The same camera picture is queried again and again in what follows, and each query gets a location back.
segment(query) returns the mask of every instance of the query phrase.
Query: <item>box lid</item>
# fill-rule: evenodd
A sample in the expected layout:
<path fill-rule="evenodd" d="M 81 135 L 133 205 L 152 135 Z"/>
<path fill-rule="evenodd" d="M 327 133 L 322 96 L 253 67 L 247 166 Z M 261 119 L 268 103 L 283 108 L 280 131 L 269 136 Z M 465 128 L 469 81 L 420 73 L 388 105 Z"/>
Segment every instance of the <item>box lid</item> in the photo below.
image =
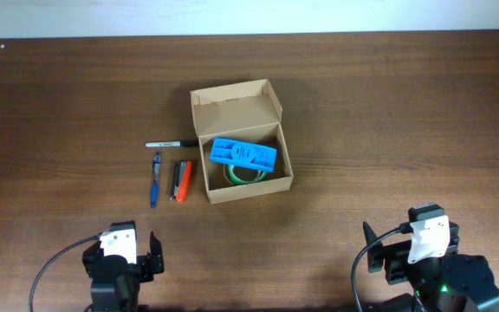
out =
<path fill-rule="evenodd" d="M 198 137 L 279 123 L 282 107 L 269 80 L 191 91 Z"/>

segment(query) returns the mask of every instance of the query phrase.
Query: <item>cardboard box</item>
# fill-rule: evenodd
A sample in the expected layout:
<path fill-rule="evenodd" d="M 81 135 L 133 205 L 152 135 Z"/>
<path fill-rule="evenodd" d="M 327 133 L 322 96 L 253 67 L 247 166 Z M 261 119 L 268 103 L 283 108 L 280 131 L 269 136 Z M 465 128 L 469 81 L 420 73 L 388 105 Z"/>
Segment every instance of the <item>cardboard box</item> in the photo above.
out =
<path fill-rule="evenodd" d="M 212 204 L 290 189 L 294 174 L 282 133 L 282 107 L 268 80 L 191 91 L 191 113 Z M 274 147 L 275 170 L 262 182 L 230 185 L 224 165 L 209 158 L 216 137 Z"/>

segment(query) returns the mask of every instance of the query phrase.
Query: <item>pen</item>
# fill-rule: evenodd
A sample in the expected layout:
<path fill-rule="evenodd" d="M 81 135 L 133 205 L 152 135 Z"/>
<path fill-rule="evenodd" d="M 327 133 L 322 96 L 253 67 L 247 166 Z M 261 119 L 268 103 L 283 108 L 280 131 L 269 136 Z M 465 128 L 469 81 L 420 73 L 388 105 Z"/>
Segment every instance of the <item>pen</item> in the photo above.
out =
<path fill-rule="evenodd" d="M 176 147 L 176 146 L 186 146 L 186 147 L 199 146 L 199 141 L 198 140 L 178 140 L 178 141 L 147 142 L 146 143 L 146 147 Z"/>
<path fill-rule="evenodd" d="M 155 153 L 153 158 L 153 186 L 152 186 L 152 208 L 155 208 L 157 195 L 159 194 L 159 166 L 161 165 L 161 154 Z"/>

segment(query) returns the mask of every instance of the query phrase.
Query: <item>black marker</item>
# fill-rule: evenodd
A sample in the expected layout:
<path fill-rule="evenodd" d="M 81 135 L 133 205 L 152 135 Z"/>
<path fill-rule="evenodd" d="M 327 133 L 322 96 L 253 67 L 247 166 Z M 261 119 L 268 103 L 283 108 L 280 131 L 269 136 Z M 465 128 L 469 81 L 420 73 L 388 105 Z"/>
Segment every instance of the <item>black marker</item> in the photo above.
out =
<path fill-rule="evenodd" d="M 177 147 L 186 146 L 194 147 L 199 146 L 198 140 L 179 140 L 179 141 L 168 141 L 168 142 L 148 142 L 146 147 Z"/>

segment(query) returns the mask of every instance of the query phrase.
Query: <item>wood grain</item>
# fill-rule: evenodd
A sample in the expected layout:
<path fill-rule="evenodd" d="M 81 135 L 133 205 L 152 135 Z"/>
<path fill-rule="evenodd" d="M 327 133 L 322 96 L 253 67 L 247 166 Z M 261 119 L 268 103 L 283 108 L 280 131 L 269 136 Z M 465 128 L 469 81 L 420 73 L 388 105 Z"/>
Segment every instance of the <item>wood grain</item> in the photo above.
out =
<path fill-rule="evenodd" d="M 499 31 L 6 40 L 0 49 L 0 310 L 26 309 L 64 246 L 133 219 L 156 231 L 154 308 L 352 303 L 361 222 L 384 232 L 436 201 L 463 253 L 499 287 Z M 151 140 L 195 137 L 189 91 L 270 78 L 283 105 L 290 192 L 209 205 L 201 168 L 185 205 L 149 208 Z M 405 239 L 392 237 L 390 241 Z M 40 311 L 83 310 L 83 248 L 44 275 Z M 410 290 L 358 272 L 364 300 Z"/>

